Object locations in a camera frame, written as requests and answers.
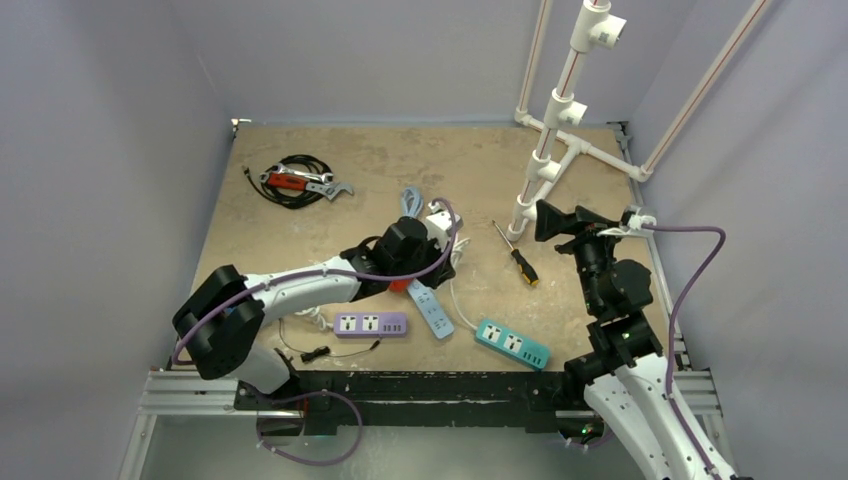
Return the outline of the red cube socket adapter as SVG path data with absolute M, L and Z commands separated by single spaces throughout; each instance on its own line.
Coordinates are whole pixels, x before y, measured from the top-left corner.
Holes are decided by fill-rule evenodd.
M 410 283 L 410 280 L 396 280 L 389 284 L 388 290 L 395 293 L 402 293 L 406 291 Z

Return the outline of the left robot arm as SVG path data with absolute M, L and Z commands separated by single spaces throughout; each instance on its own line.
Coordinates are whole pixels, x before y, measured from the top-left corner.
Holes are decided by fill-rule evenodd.
M 436 288 L 455 275 L 450 255 L 456 237 L 450 230 L 440 241 L 423 222 L 402 217 L 382 235 L 310 267 L 242 274 L 233 265 L 221 266 L 174 315 L 172 362 L 181 364 L 186 352 L 202 379 L 235 378 L 272 408 L 287 408 L 297 399 L 298 382 L 291 363 L 258 341 L 265 325 L 313 307 L 367 299 L 397 281 Z

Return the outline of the white cube power socket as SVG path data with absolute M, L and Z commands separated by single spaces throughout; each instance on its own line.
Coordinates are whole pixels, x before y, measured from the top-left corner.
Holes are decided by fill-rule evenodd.
M 423 224 L 427 229 L 428 238 L 435 239 L 438 248 L 444 251 L 451 235 L 464 226 L 464 220 L 460 215 L 456 215 L 456 221 L 453 221 L 450 213 L 442 210 L 426 216 Z

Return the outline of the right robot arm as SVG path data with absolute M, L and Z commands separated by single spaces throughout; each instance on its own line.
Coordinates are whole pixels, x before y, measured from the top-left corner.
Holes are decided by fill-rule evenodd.
M 618 220 L 582 206 L 566 213 L 545 200 L 535 209 L 536 241 L 569 236 L 555 250 L 573 257 L 593 319 L 587 327 L 591 353 L 564 365 L 564 399 L 597 413 L 647 479 L 737 478 L 696 420 L 644 313 L 653 301 L 651 271 L 614 255 L 623 238 L 649 237 L 667 227 L 639 206 Z

